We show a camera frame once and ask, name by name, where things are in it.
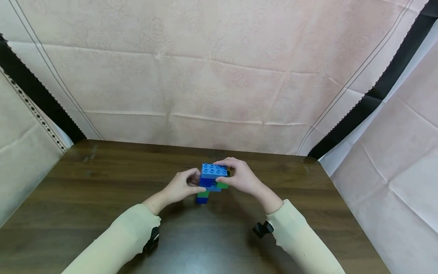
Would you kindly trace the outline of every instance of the white fabric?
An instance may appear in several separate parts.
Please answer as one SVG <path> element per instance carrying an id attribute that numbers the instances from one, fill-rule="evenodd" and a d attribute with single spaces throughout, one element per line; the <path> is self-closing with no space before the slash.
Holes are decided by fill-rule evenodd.
<path id="1" fill-rule="evenodd" d="M 393 273 L 438 265 L 438 26 L 374 119 L 322 165 Z"/>
<path id="2" fill-rule="evenodd" d="M 11 0 L 0 27 L 89 138 L 306 155 L 426 2 Z"/>
<path id="3" fill-rule="evenodd" d="M 0 73 L 0 227 L 62 154 Z"/>

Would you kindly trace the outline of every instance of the wooden table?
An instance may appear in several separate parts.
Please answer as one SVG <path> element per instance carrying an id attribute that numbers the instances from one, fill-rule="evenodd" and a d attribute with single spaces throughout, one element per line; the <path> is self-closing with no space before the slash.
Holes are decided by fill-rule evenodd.
<path id="1" fill-rule="evenodd" d="M 61 273 L 117 216 L 161 190 L 176 172 L 226 156 L 247 161 L 289 199 L 347 273 L 388 273 L 312 158 L 89 140 L 74 145 L 0 229 L 0 273 Z M 300 273 L 272 235 L 252 233 L 265 215 L 236 189 L 211 193 L 206 205 L 188 197 L 160 217 L 157 248 L 120 273 Z"/>

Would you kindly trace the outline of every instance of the hand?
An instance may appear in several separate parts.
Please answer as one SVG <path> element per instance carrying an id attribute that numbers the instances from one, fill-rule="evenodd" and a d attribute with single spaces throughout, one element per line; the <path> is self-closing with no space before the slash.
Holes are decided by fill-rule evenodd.
<path id="1" fill-rule="evenodd" d="M 235 169 L 232 177 L 218 177 L 217 182 L 221 182 L 237 188 L 254 196 L 265 209 L 266 214 L 276 212 L 283 201 L 269 187 L 263 184 L 244 161 L 234 157 L 228 157 L 222 161 L 214 162 L 221 166 L 228 166 Z"/>
<path id="2" fill-rule="evenodd" d="M 143 204 L 154 215 L 158 215 L 163 208 L 171 203 L 179 202 L 192 194 L 205 192 L 205 188 L 198 186 L 200 174 L 197 168 L 178 172 L 162 191 L 149 197 Z"/>
<path id="3" fill-rule="evenodd" d="M 221 166 L 228 166 L 235 169 L 232 177 L 219 177 L 217 182 L 221 182 L 237 188 L 238 190 L 256 196 L 265 185 L 254 175 L 245 161 L 238 160 L 234 157 L 228 157 L 222 161 L 214 162 Z"/>
<path id="4" fill-rule="evenodd" d="M 205 192 L 204 187 L 198 186 L 200 175 L 201 173 L 197 168 L 178 172 L 162 190 L 169 204 L 179 202 L 189 195 Z"/>

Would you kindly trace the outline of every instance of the wrist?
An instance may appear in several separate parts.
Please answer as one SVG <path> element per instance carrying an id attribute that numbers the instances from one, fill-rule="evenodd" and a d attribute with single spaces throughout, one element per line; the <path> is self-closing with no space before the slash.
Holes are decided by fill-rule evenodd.
<path id="1" fill-rule="evenodd" d="M 276 212 L 283 205 L 283 200 L 266 185 L 262 185 L 255 198 L 259 201 L 266 214 Z"/>
<path id="2" fill-rule="evenodd" d="M 152 214 L 157 216 L 166 206 L 169 205 L 169 202 L 165 192 L 160 191 L 147 198 L 142 204 L 149 208 Z"/>

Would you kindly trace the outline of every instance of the cream sleeve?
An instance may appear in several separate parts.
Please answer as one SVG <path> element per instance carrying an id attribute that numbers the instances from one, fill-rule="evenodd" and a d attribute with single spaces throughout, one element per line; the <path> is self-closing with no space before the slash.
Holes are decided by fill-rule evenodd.
<path id="1" fill-rule="evenodd" d="M 281 208 L 267 215 L 267 219 L 274 227 L 272 234 L 277 245 L 292 256 L 304 273 L 345 273 L 335 256 L 289 200 L 284 200 Z"/>
<path id="2" fill-rule="evenodd" d="M 142 205 L 123 212 L 62 274 L 115 274 L 143 247 L 161 218 Z"/>

